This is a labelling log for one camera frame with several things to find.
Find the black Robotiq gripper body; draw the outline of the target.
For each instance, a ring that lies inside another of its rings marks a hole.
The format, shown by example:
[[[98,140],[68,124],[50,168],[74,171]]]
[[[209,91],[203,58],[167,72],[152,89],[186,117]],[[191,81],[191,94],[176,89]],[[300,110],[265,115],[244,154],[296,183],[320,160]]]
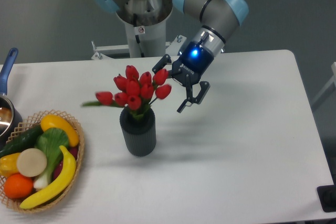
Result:
[[[171,77],[184,87],[187,87],[187,80],[190,85],[197,84],[213,60],[211,52],[192,41],[173,62]]]

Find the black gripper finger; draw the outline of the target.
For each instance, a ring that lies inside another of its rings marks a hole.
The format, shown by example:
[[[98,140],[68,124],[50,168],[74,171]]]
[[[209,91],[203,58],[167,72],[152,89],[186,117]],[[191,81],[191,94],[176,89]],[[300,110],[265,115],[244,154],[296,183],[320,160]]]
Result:
[[[171,66],[170,69],[167,69],[168,76],[179,76],[181,75],[181,69],[177,66],[177,61],[179,56],[170,56],[165,54],[152,68],[152,72],[156,74],[159,70],[165,69],[166,66]]]
[[[206,96],[210,83],[207,81],[201,81],[200,83],[201,90],[199,91],[196,97],[193,97],[193,85],[187,81],[186,82],[186,99],[182,102],[182,104],[177,109],[178,113],[181,113],[186,106],[191,106],[192,104],[201,104],[204,97]]]

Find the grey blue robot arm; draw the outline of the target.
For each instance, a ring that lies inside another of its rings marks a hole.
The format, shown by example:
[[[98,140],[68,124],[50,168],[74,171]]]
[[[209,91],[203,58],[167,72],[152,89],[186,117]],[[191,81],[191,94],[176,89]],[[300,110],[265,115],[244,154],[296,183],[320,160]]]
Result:
[[[232,33],[243,23],[249,8],[244,0],[94,0],[108,13],[115,13],[124,23],[132,58],[156,57],[157,72],[171,63],[166,52],[166,21],[173,9],[201,23],[178,59],[172,62],[169,76],[186,89],[186,99],[179,110],[199,104],[209,90],[201,76],[224,48]]]

